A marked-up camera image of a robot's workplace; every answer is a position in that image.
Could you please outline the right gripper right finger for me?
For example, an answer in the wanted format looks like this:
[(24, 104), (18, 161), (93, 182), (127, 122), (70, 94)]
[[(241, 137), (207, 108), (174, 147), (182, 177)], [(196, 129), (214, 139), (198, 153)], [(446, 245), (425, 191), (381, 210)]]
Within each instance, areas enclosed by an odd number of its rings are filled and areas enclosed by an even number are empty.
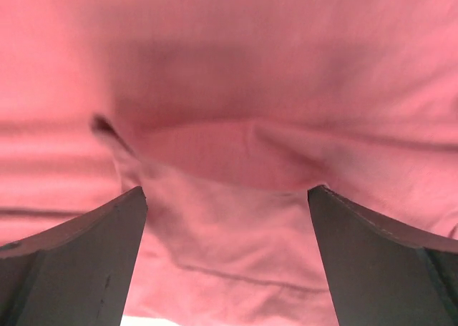
[(457, 241), (362, 207), (325, 186), (308, 204), (340, 325), (457, 325)]

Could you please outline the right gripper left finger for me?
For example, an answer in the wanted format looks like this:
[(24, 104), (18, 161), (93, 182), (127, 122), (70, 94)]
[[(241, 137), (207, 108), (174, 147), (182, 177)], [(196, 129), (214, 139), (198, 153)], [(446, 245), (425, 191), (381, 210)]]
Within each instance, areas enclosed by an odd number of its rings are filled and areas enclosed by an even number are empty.
[(135, 187), (1, 246), (1, 324), (119, 325), (146, 216), (145, 194)]

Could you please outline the pink t shirt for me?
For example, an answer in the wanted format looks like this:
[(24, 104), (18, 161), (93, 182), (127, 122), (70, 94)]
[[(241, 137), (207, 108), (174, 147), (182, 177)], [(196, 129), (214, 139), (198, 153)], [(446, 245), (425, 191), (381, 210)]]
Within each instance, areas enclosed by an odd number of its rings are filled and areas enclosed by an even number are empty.
[(1, 242), (138, 185), (128, 315), (335, 325), (310, 188), (457, 238), (457, 0), (1, 0)]

